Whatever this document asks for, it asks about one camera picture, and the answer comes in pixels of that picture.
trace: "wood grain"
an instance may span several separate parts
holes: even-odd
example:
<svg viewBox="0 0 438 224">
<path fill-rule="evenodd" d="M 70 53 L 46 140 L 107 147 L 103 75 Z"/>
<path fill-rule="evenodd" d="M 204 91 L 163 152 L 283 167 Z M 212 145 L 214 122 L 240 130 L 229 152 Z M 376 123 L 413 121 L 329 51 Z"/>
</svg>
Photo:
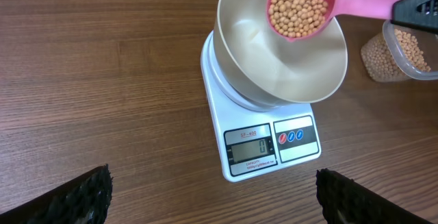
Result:
<svg viewBox="0 0 438 224">
<path fill-rule="evenodd" d="M 438 223 L 438 82 L 373 82 L 382 21 L 339 17 L 348 74 L 319 159 L 231 184 L 200 69 L 218 0 L 0 0 L 0 213 L 109 164 L 107 223 L 323 223 L 330 168 Z"/>
</svg>

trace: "red button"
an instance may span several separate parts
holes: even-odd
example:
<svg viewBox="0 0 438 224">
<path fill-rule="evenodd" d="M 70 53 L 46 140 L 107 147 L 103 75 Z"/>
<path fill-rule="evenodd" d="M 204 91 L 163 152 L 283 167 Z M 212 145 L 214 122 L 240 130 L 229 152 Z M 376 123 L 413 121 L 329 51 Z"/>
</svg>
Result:
<svg viewBox="0 0 438 224">
<path fill-rule="evenodd" d="M 279 143 L 280 143 L 280 145 L 282 145 L 283 143 L 285 143 L 285 142 L 286 142 L 286 139 L 287 139 L 287 135 L 286 135 L 285 133 L 281 134 L 281 135 L 279 136 Z"/>
</svg>

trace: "digital kitchen scale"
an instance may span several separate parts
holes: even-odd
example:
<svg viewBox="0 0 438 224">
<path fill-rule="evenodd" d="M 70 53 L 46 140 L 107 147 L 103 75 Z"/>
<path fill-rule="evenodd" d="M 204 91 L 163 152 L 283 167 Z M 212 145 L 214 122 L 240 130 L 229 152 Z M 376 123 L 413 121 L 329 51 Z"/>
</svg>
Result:
<svg viewBox="0 0 438 224">
<path fill-rule="evenodd" d="M 238 182 L 321 155 L 310 104 L 270 107 L 243 97 L 220 70 L 213 32 L 201 68 L 225 179 Z"/>
</svg>

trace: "model number label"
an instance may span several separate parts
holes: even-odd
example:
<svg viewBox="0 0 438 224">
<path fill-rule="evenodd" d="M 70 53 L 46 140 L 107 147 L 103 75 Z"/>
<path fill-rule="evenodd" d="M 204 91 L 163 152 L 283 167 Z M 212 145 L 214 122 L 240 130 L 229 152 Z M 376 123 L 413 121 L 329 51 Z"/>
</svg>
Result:
<svg viewBox="0 0 438 224">
<path fill-rule="evenodd" d="M 246 133 L 246 132 L 241 133 L 240 137 L 241 138 L 248 138 L 250 136 L 256 136 L 256 135 L 257 135 L 257 131 L 252 131 L 252 132 L 248 132 L 248 133 Z"/>
</svg>

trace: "plastic container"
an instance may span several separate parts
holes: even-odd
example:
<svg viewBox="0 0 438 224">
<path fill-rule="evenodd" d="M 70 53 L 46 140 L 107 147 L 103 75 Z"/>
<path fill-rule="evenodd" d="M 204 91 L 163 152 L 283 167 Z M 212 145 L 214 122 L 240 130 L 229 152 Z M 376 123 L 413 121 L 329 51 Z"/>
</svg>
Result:
<svg viewBox="0 0 438 224">
<path fill-rule="evenodd" d="M 362 47 L 370 77 L 377 82 L 438 79 L 438 36 L 385 21 L 383 31 Z"/>
</svg>

